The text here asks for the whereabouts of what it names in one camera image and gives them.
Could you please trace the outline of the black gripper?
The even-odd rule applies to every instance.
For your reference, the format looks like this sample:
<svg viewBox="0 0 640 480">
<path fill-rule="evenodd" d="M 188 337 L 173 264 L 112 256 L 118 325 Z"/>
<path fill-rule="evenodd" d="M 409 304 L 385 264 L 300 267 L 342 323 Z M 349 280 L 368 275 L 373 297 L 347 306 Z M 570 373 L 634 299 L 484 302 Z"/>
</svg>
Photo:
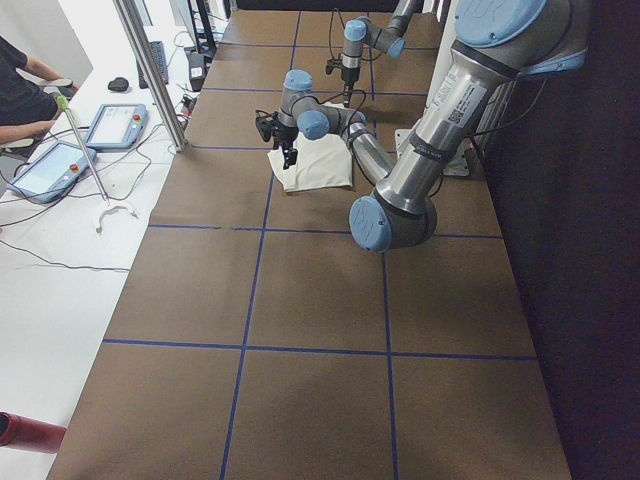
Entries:
<svg viewBox="0 0 640 480">
<path fill-rule="evenodd" d="M 297 163 L 298 150 L 294 142 L 298 136 L 298 128 L 282 122 L 284 115 L 280 112 L 268 113 L 255 111 L 255 125 L 264 142 L 273 142 L 272 149 L 280 149 L 283 155 L 283 169 L 287 170 Z"/>
<path fill-rule="evenodd" d="M 354 92 L 354 86 L 360 77 L 361 58 L 339 57 L 328 59 L 325 66 L 325 73 L 330 75 L 334 70 L 340 71 L 343 82 L 342 104 L 348 108 Z"/>
</svg>

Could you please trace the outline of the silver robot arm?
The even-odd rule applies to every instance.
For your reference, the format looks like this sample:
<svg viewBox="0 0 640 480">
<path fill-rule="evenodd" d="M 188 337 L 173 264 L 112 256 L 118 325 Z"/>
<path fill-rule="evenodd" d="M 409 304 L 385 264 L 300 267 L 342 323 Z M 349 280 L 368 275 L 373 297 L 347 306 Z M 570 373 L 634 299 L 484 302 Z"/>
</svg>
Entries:
<svg viewBox="0 0 640 480">
<path fill-rule="evenodd" d="M 366 16 L 347 21 L 343 25 L 343 46 L 339 56 L 334 55 L 332 44 L 329 44 L 330 58 L 325 73 L 340 71 L 344 107 L 350 106 L 355 84 L 360 78 L 364 49 L 369 47 L 391 58 L 399 57 L 405 48 L 404 34 L 417 4 L 414 0 L 399 1 L 386 27 L 376 25 Z"/>
<path fill-rule="evenodd" d="M 351 207 L 355 242 L 373 252 L 419 245 L 437 224 L 428 193 L 462 141 L 475 134 L 496 88 L 580 68 L 591 13 L 589 1 L 459 2 L 452 64 L 397 160 L 369 131 L 362 113 L 321 104 L 304 70 L 286 74 L 279 109 L 257 112 L 256 128 L 280 150 L 284 168 L 297 161 L 298 136 L 340 136 L 374 186 Z"/>
</svg>

